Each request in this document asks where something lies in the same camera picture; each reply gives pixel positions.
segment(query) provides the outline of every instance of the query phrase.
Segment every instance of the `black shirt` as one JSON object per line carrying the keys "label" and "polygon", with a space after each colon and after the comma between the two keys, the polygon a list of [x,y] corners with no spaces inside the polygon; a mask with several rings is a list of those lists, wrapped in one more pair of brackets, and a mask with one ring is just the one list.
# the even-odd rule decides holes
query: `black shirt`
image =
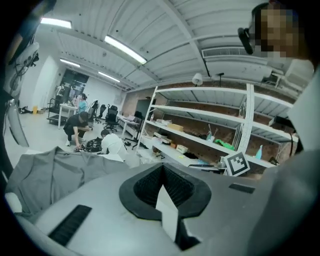
{"label": "black shirt", "polygon": [[63,129],[68,129],[69,127],[86,127],[88,126],[88,122],[80,122],[79,121],[79,114],[74,114],[70,116],[69,119],[66,121]]}

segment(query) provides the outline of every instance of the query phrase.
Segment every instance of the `brick wall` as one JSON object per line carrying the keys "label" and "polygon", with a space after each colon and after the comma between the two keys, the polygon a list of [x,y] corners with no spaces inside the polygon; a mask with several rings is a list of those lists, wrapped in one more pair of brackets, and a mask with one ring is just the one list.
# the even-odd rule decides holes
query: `brick wall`
{"label": "brick wall", "polygon": [[[219,82],[204,82],[201,87],[218,87]],[[236,82],[221,82],[221,86],[225,88],[235,88],[235,89],[241,89],[246,90],[247,87],[245,84],[242,83],[236,83]],[[166,85],[162,86],[161,89],[168,89],[168,88],[180,88],[180,87],[194,87],[194,84],[192,83],[177,83],[172,85]],[[125,98],[125,102],[123,104],[123,114],[125,116],[127,115],[133,115],[136,110],[136,105],[138,100],[143,100],[146,97],[152,97],[154,93],[154,88],[151,89],[145,89],[137,92],[130,92],[127,94]],[[279,99],[282,99],[284,101],[288,101],[290,103],[294,103],[294,100],[286,97],[284,95],[281,95],[279,93],[276,93],[274,91],[266,90],[260,87],[255,86],[255,91],[262,94],[267,94]],[[157,105],[164,105],[166,104],[167,100],[161,96],[160,94],[156,94],[156,104]],[[239,110],[234,108],[228,108],[223,106],[214,106],[214,105],[207,105],[207,104],[198,104],[198,103],[188,103],[188,102],[170,102],[170,106],[174,107],[181,107],[181,108],[190,108],[190,109],[198,109],[198,110],[204,110],[204,111],[211,111],[216,113],[221,113],[225,115],[231,115],[231,116],[238,116]],[[209,130],[208,124],[205,122],[192,120],[188,118],[173,116],[173,115],[164,115],[159,110],[154,111],[154,119],[161,119],[164,118],[165,120],[172,120],[174,124],[180,125],[184,127],[184,131],[186,133],[193,133],[193,134],[206,134]],[[268,125],[269,121],[271,120],[269,117],[262,116],[259,114],[255,114],[253,120],[258,123],[262,123],[265,125]],[[218,132],[216,133],[215,137],[216,139],[220,139],[226,143],[232,144],[233,138],[235,135],[235,130],[219,125],[211,124],[211,129],[213,131],[218,128]],[[277,129],[285,131],[284,127],[277,126]],[[152,135],[154,132],[158,130],[157,127],[154,127],[152,125],[146,125],[146,131]],[[196,143],[192,140],[186,139],[184,137],[180,137],[176,134],[172,134],[167,132],[166,130],[160,130],[160,132],[163,132],[168,135],[169,139],[174,140],[178,144],[182,144],[185,147],[189,148],[189,151],[191,153],[194,153],[197,157],[200,159],[208,162],[208,163],[217,163],[220,156],[225,156],[221,151],[215,150],[211,147]],[[281,152],[279,157],[279,162],[282,163],[289,157],[290,152],[290,144],[285,147],[285,144],[283,145],[285,149]],[[262,159],[268,161],[271,157],[276,157],[279,149],[279,145],[277,143],[270,142],[268,140],[262,139],[257,136],[251,135],[248,148],[246,153],[251,156],[255,156],[257,151],[260,148],[260,145],[263,145],[262,147]],[[262,173],[265,169],[264,167],[261,167],[259,165],[250,163],[250,167],[252,169],[251,173]]]}

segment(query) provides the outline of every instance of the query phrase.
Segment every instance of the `shelf post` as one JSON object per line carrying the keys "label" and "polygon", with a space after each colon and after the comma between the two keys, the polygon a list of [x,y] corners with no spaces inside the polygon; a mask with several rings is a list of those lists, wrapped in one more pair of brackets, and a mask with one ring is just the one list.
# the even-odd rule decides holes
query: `shelf post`
{"label": "shelf post", "polygon": [[135,150],[135,153],[136,153],[136,154],[138,153],[138,149],[139,149],[139,146],[140,146],[140,143],[141,143],[141,139],[142,139],[142,137],[143,137],[144,130],[145,130],[145,127],[146,127],[146,120],[148,119],[148,116],[149,116],[149,113],[150,113],[150,109],[151,109],[151,105],[152,105],[153,102],[154,102],[154,98],[155,98],[155,96],[156,96],[156,91],[157,91],[157,90],[158,90],[158,86],[156,86],[155,89],[154,89],[154,92],[153,92],[153,95],[152,95],[152,98],[151,98],[151,101],[150,101],[150,105],[149,105],[148,111],[146,112],[145,119],[144,119],[144,121],[143,121],[143,125],[142,125],[142,129],[141,129],[141,132],[140,132],[138,144],[137,144],[136,150]]}
{"label": "shelf post", "polygon": [[254,122],[254,114],[255,114],[255,89],[253,84],[247,83],[246,84],[245,122],[242,130],[240,143],[238,146],[238,151],[243,151],[244,153],[247,151],[247,147],[248,147],[250,136],[251,136],[252,125]]}

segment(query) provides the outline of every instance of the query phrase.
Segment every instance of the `man in black shirt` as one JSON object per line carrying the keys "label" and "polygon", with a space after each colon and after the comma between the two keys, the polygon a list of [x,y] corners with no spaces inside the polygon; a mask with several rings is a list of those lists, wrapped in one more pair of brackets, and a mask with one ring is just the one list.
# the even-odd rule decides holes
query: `man in black shirt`
{"label": "man in black shirt", "polygon": [[89,131],[88,125],[88,113],[81,112],[80,114],[75,114],[66,121],[64,125],[64,132],[68,135],[65,145],[70,146],[70,141],[72,135],[74,135],[75,145],[78,149],[81,148],[80,142],[85,142],[83,139],[85,132]]}

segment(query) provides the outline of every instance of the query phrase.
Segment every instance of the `blue bottle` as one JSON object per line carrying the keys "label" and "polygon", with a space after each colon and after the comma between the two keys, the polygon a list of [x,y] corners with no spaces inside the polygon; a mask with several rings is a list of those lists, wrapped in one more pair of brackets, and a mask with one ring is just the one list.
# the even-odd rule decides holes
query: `blue bottle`
{"label": "blue bottle", "polygon": [[261,157],[262,157],[262,145],[260,145],[258,152],[255,154],[256,159],[261,159]]}

